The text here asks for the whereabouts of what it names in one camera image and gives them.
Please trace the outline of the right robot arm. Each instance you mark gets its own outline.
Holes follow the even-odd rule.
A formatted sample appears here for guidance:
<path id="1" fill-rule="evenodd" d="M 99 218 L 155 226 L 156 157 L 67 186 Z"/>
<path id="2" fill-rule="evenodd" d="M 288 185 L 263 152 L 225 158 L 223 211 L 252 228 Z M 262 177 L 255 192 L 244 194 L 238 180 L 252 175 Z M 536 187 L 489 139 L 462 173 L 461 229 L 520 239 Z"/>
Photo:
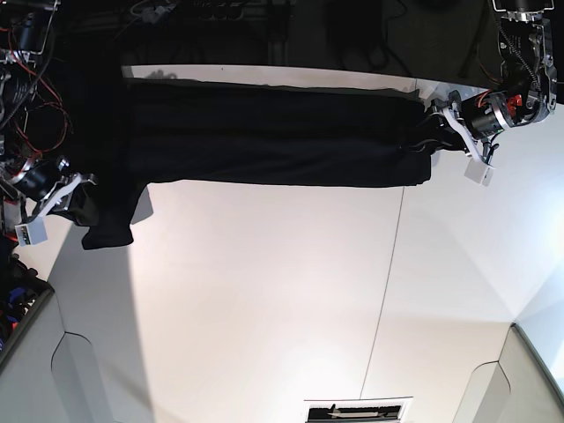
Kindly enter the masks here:
<path id="1" fill-rule="evenodd" d="M 33 212 L 22 218 L 26 223 L 45 213 L 93 226 L 98 211 L 90 190 L 97 181 L 63 154 L 74 128 L 48 77 L 59 6 L 57 1 L 1 3 L 1 198 L 34 202 Z"/>

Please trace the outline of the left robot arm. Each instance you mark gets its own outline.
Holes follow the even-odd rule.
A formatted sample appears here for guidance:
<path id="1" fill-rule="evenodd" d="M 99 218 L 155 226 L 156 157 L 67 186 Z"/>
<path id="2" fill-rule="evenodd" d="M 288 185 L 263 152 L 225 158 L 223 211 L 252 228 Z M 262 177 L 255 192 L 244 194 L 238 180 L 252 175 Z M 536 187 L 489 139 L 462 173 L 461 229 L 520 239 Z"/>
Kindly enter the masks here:
<path id="1" fill-rule="evenodd" d="M 554 113 L 559 81 L 551 22 L 544 17 L 553 10 L 553 1 L 484 2 L 458 76 L 466 78 L 471 65 L 481 62 L 479 46 L 489 20 L 497 31 L 500 74 L 495 76 L 481 65 L 494 88 L 466 100 L 453 91 L 446 100 L 431 102 L 428 120 L 439 135 L 435 151 L 462 151 L 488 166 L 502 132 L 542 122 Z"/>

